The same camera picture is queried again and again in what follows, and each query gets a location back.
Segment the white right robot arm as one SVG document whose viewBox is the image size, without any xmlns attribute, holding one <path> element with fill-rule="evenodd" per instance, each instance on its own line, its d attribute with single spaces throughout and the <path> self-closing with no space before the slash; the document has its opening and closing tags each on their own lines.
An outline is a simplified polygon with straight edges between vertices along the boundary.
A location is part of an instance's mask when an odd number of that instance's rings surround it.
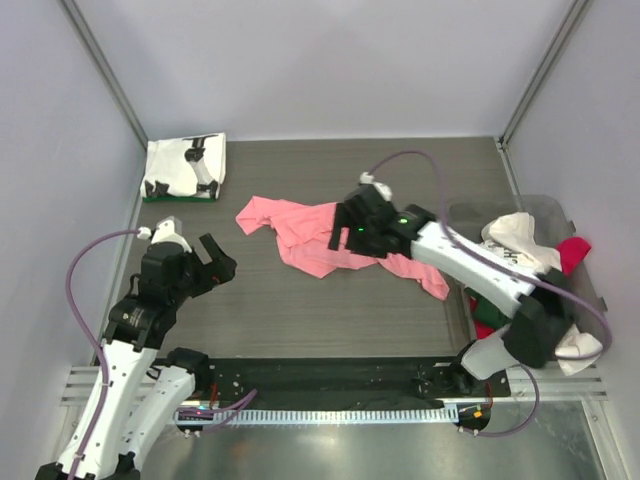
<svg viewBox="0 0 640 480">
<path fill-rule="evenodd" d="M 490 376 L 506 368 L 545 367 L 574 324 L 562 297 L 567 279 L 561 271 L 527 273 L 511 266 L 415 204 L 396 209 L 382 184 L 361 184 L 337 203 L 328 246 L 378 259 L 399 254 L 433 266 L 509 317 L 506 326 L 460 352 L 450 379 L 462 395 L 477 393 Z"/>
</svg>

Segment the pink t shirt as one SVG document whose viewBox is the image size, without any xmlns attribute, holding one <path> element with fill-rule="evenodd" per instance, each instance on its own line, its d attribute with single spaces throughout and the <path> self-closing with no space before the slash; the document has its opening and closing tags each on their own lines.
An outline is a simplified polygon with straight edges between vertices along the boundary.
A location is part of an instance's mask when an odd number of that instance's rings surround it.
<svg viewBox="0 0 640 480">
<path fill-rule="evenodd" d="M 400 254 L 378 259 L 351 253 L 345 248 L 345 234 L 340 237 L 339 249 L 331 250 L 328 244 L 335 207 L 334 202 L 305 205 L 254 196 L 237 214 L 236 223 L 247 235 L 262 227 L 271 228 L 283 263 L 315 278 L 323 279 L 337 269 L 361 270 L 378 264 L 399 278 L 416 281 L 438 300 L 448 297 L 447 282 L 430 265 Z"/>
</svg>

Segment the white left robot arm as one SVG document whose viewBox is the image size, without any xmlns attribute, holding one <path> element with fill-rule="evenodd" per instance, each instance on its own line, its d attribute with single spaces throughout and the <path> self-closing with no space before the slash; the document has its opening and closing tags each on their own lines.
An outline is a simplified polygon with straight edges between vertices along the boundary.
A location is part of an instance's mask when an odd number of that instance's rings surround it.
<svg viewBox="0 0 640 480">
<path fill-rule="evenodd" d="M 134 403 L 178 309 L 231 281 L 237 263 L 210 234 L 200 238 L 211 258 L 203 262 L 170 221 L 138 233 L 149 236 L 150 245 L 129 291 L 109 313 L 104 341 L 94 345 L 100 371 L 84 412 L 59 458 L 39 468 L 39 479 L 140 478 L 150 448 L 181 403 L 212 389 L 209 357 L 176 348 L 153 391 Z"/>
</svg>

